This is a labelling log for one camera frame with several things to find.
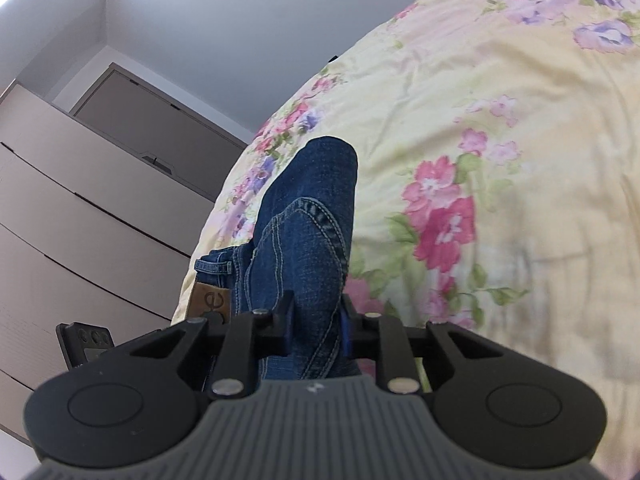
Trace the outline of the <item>floral yellow bed cover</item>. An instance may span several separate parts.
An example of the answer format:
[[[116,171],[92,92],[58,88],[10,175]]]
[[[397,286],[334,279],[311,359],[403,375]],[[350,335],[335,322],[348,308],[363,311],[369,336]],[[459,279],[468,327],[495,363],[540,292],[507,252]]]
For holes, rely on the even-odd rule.
[[[346,290],[597,390],[594,461],[639,470],[639,0],[416,0],[260,128],[195,247],[254,240],[311,140],[358,154]]]

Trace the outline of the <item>beige drawer chest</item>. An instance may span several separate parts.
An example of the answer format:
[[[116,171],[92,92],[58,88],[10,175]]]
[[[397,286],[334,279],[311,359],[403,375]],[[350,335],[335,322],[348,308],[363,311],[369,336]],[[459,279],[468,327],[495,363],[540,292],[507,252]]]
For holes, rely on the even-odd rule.
[[[58,324],[168,325],[212,205],[20,84],[1,96],[1,428],[62,373]]]

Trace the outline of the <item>beige wardrobe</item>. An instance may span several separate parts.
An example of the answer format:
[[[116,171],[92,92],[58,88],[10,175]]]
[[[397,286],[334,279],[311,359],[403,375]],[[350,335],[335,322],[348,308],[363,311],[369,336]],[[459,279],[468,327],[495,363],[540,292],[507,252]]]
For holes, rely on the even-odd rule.
[[[246,143],[116,63],[70,114],[195,193],[216,200]]]

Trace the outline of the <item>dark blue denim pants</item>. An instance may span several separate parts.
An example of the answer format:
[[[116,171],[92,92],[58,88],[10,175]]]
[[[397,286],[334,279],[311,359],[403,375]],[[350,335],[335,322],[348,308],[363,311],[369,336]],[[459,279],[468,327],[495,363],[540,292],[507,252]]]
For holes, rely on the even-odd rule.
[[[265,379],[355,376],[342,350],[341,303],[348,274],[358,158],[352,146],[324,136],[306,144],[272,182],[252,239],[212,250],[194,263],[186,314],[231,318],[272,310],[292,292],[291,352],[262,360]]]

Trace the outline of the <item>black smartphone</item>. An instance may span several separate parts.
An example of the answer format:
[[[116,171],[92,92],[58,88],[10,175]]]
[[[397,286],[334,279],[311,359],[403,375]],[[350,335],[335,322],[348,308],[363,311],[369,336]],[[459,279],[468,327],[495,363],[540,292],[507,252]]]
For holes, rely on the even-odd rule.
[[[90,363],[115,347],[110,331],[102,326],[60,323],[55,327],[55,333],[69,370]]]

